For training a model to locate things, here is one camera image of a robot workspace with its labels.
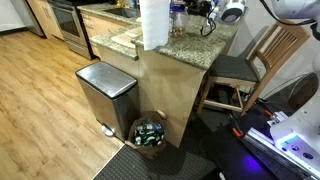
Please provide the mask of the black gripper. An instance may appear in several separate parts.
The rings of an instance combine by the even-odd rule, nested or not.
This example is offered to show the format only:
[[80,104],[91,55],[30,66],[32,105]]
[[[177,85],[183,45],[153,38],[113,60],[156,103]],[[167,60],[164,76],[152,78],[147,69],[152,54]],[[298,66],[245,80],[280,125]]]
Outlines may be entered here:
[[216,7],[214,0],[184,0],[189,15],[208,17]]

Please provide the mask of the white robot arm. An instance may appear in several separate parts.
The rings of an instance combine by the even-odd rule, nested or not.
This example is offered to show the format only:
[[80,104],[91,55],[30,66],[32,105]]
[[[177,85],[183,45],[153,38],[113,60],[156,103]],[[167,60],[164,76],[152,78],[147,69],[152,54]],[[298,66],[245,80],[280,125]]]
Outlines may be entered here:
[[[254,89],[247,104],[239,108],[246,112],[276,71],[309,38],[303,26],[308,24],[314,38],[320,35],[320,0],[272,0],[265,9],[276,20],[249,59],[220,56],[210,69],[205,89],[215,84],[230,87],[249,86]],[[312,175],[319,175],[319,138],[315,120],[319,96],[297,110],[287,120],[271,127],[275,147],[295,162],[307,166]]]

